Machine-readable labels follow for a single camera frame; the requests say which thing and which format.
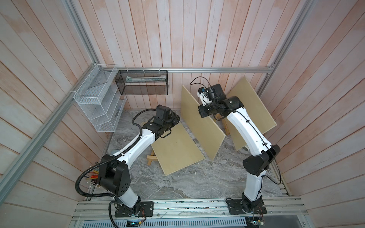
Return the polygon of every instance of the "wooden stand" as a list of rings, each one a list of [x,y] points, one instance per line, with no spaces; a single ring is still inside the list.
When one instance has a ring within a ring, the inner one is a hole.
[[[152,150],[151,155],[147,155],[148,163],[147,165],[150,166],[152,161],[158,161],[157,157],[155,156],[155,152]]]

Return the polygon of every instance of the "ventilation grate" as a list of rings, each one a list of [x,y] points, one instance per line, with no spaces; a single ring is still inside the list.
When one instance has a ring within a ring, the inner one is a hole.
[[[127,219],[116,220],[119,227],[126,227]],[[186,218],[186,219],[147,219],[138,227],[242,227],[246,226],[245,217],[223,217],[223,218]],[[113,227],[109,220],[85,221],[82,228],[110,228]]]

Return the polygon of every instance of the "wooden wall panel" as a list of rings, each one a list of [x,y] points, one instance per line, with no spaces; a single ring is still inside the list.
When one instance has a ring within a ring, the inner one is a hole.
[[[271,65],[305,0],[73,2],[101,63],[229,67]],[[195,94],[200,85],[190,82],[198,76],[220,83],[228,93],[244,76],[257,90],[265,74],[172,74],[169,95],[127,96],[126,108],[179,109],[181,85]],[[196,82],[208,85],[203,78]]]
[[[317,1],[261,96],[278,124],[265,136],[316,227],[365,223],[364,13],[361,0]]]
[[[62,2],[1,1],[0,34],[3,175],[82,77],[91,57]],[[5,215],[0,227],[68,225],[77,201],[84,199],[75,181],[99,161],[106,141],[107,135],[97,133],[72,106],[0,206]],[[81,189],[88,186],[82,180]]]

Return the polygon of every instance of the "black joint housing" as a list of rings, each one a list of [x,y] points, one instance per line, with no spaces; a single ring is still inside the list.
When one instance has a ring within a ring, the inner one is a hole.
[[[249,156],[243,160],[243,167],[252,175],[260,176],[263,170],[269,168],[269,164],[274,160],[276,155],[280,152],[280,147],[278,145],[273,145],[267,151],[261,151],[260,155]]]
[[[101,162],[112,157],[106,154],[101,158]],[[131,184],[128,165],[124,161],[115,160],[100,166],[97,183],[118,197],[124,195]]]

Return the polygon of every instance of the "robotic arm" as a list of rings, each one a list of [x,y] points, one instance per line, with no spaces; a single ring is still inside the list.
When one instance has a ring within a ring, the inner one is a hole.
[[[206,89],[202,87],[197,95],[202,102],[199,106],[200,116],[204,118],[219,113],[221,119],[227,118],[250,149],[251,156],[243,160],[243,166],[247,171],[247,182],[242,193],[242,209],[246,213],[253,213],[255,205],[262,201],[260,190],[263,176],[269,164],[280,152],[280,148],[278,145],[271,145],[252,122],[239,98],[236,96],[227,98],[220,84]]]
[[[140,209],[140,197],[130,188],[131,178],[129,167],[137,159],[137,157],[165,131],[180,122],[180,117],[171,111],[170,108],[158,105],[156,107],[156,116],[150,118],[142,127],[142,134],[137,135],[123,149],[116,152],[112,156],[105,155],[101,159],[101,163],[110,160],[113,157],[121,155],[118,159],[108,162],[100,166],[99,177],[97,183],[106,190],[115,195],[115,200],[129,208],[132,215],[137,215]]]

